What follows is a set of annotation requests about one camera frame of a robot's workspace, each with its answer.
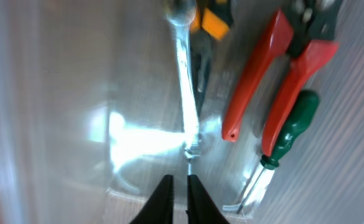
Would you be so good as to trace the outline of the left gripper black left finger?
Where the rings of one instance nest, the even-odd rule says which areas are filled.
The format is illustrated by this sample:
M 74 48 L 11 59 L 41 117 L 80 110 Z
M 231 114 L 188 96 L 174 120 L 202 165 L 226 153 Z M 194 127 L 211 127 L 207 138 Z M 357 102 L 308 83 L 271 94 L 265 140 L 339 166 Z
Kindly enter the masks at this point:
M 165 175 L 130 224 L 173 224 L 174 177 Z

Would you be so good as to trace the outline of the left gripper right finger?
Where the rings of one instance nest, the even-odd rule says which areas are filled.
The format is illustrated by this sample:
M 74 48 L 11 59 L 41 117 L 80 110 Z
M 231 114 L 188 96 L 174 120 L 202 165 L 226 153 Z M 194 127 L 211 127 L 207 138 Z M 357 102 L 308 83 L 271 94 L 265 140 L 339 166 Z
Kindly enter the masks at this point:
M 187 176 L 186 213 L 189 224 L 230 224 L 196 175 Z

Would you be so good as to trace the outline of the green handled screwdriver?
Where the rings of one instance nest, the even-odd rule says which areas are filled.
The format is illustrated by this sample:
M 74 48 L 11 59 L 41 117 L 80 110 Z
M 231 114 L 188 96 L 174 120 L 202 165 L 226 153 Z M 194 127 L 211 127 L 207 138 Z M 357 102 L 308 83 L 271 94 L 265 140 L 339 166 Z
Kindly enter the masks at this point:
M 246 189 L 244 198 L 236 209 L 240 213 L 245 207 L 258 205 L 262 201 L 279 162 L 292 149 L 294 141 L 310 126 L 320 104 L 318 94 L 302 90 L 283 124 L 270 156 L 262 155 L 255 170 L 254 179 Z

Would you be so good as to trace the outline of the orange black needle-nose pliers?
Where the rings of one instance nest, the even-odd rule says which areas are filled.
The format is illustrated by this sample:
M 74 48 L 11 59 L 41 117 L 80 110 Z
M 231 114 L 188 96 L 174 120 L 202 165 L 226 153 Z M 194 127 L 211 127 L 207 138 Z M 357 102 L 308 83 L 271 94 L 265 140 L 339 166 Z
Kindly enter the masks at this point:
M 197 114 L 202 111 L 215 44 L 230 31 L 234 20 L 230 0 L 197 0 L 190 25 L 190 56 Z

